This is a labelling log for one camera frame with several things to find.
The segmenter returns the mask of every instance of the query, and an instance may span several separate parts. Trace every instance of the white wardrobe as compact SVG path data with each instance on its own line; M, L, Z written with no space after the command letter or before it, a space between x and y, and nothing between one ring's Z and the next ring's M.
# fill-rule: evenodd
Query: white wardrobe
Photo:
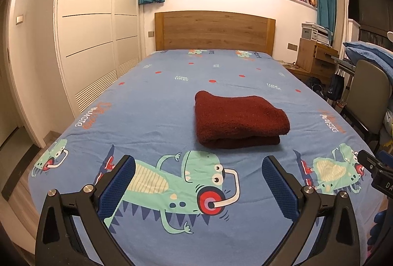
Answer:
M55 0L54 30L76 117L141 59L138 0Z

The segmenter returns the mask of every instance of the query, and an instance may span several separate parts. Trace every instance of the bag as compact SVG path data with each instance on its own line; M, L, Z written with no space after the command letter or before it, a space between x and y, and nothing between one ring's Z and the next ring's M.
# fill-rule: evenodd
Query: bag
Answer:
M327 100L325 94L323 93L322 82L319 78L311 76L307 79L305 84L315 93L317 93L321 98Z
M332 101L341 99L341 96L344 92L344 77L338 73L332 75L330 85L326 93L327 98Z

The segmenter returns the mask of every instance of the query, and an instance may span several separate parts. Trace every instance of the cartoon dinosaur print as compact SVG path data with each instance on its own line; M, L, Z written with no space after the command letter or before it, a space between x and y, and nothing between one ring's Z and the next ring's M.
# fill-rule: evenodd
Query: cartoon dinosaur print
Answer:
M39 158L39 160L34 164L33 170L31 171L31 176L36 177L38 173L46 172L50 168L59 167L68 155L68 151L65 149L67 144L66 139L61 139L56 141L50 150L46 150L44 154ZM60 154L64 153L64 157L59 163L55 164L56 159Z
M188 54L201 54L204 51L207 51L207 50L189 50Z
M336 160L336 151L339 150L344 161ZM297 163L305 183L320 189L324 194L336 194L338 191L348 191L359 193L361 190L360 179L363 180L364 167L359 164L357 152L354 152L348 145L342 143L332 151L332 158L317 157L313 160L312 167L308 167L301 159L299 152L296 154ZM314 185L311 174L317 176L317 185Z
M195 218L199 214L202 214L203 219L208 224L210 216L221 213L225 206L233 204L239 199L240 189L237 172L223 168L219 158L213 153L186 152L182 159L181 176L173 175L161 169L164 161L168 159L178 161L180 154L162 156L155 167L135 160L136 171L134 177L114 214L104 220L111 232L115 233L111 223L114 222L118 225L115 216L122 216L121 212L118 211L122 202L123 207L127 206L128 203L132 204L133 214L141 206L143 219L146 219L150 211L153 210L155 220L158 221L161 218L162 226L170 234L192 234L188 222L183 223L186 214L190 216L191 226L194 225ZM102 170L113 169L113 156L109 154L105 161L101 166ZM96 177L96 181L101 178L102 175L100 176L100 174L101 172ZM225 199L222 191L226 174L234 176L236 186L235 194L228 199ZM183 223L180 229L169 224L168 219L170 221L172 213L177 215L179 225Z
M249 57L250 55L252 55L252 53L248 51L239 51L239 50L236 50L236 54L239 57Z

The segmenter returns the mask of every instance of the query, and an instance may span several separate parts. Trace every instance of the folded red towel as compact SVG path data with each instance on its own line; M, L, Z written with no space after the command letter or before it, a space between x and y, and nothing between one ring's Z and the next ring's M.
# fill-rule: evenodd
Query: folded red towel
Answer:
M195 95L196 136L209 148L277 145L289 132L285 112L262 97Z

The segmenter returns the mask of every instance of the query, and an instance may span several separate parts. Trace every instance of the blue pillow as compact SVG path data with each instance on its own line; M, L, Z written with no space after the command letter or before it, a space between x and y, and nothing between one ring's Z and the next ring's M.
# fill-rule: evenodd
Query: blue pillow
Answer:
M388 49L385 49L385 48L380 47L375 44L366 43L366 42L362 42L362 41L344 42L343 45L345 47L370 51L370 52L374 53L375 55L377 55L378 57L380 57L382 60L384 60L391 67L393 67L393 52L389 51Z
M393 85L393 67L386 63L378 55L372 53L371 51L356 49L354 47L346 47L345 53L354 65L356 65L359 60L366 60L372 64L379 66L388 76L390 84Z

